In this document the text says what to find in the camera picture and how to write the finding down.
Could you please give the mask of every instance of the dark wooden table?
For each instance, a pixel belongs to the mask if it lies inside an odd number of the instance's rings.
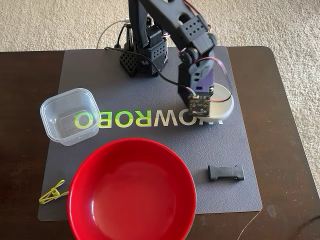
[[[272,51],[228,48],[263,209],[241,240],[320,240],[320,199]],[[37,219],[49,138],[40,106],[63,51],[0,53],[0,239],[73,239]],[[237,240],[257,212],[198,214],[187,240]]]

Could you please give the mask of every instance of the carpet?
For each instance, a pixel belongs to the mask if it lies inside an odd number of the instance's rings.
[[[320,189],[320,1],[190,2],[220,45],[272,49]],[[127,5],[127,0],[2,0],[0,51],[93,49],[106,26],[128,16]],[[111,27],[100,46],[113,47],[121,26]]]

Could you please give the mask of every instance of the clear plastic container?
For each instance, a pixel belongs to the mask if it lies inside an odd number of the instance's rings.
[[[95,136],[101,118],[94,96],[84,88],[76,88],[47,99],[40,108],[48,137],[71,146]]]

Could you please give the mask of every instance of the mat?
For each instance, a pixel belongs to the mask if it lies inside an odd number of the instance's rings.
[[[117,51],[67,50],[58,93],[75,88],[88,89],[99,110],[108,112],[102,117],[112,118],[102,123],[108,128],[100,128],[96,136],[75,145],[64,146],[50,141],[41,194],[49,191],[60,179],[65,183],[58,190],[67,191],[78,166],[101,145],[119,138],[143,137],[168,146],[186,163],[196,187],[197,214],[261,210],[262,202],[228,50],[218,46],[214,53],[224,63],[233,85],[234,109],[223,124],[193,120],[188,116],[177,87],[160,77],[140,75],[130,78],[120,66]],[[180,60],[177,55],[176,48],[168,48],[168,63],[162,71],[172,80],[178,79]],[[213,68],[216,82],[227,87],[219,66],[215,64]],[[147,116],[148,113],[150,122],[137,120],[139,114]],[[131,115],[134,120],[126,124]],[[243,165],[244,181],[209,182],[208,165]],[[41,221],[66,220],[67,198],[39,205],[38,218]]]

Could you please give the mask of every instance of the clothespin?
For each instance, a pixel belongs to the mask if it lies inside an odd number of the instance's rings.
[[[39,203],[40,204],[47,204],[48,202],[50,202],[52,200],[56,200],[62,196],[68,195],[68,193],[69,193],[68,191],[65,191],[60,194],[60,192],[57,190],[57,188],[60,187],[64,183],[65,183],[65,180],[63,180],[63,179],[61,181],[59,181],[53,188],[51,188],[50,191],[48,191],[42,197],[40,197]]]

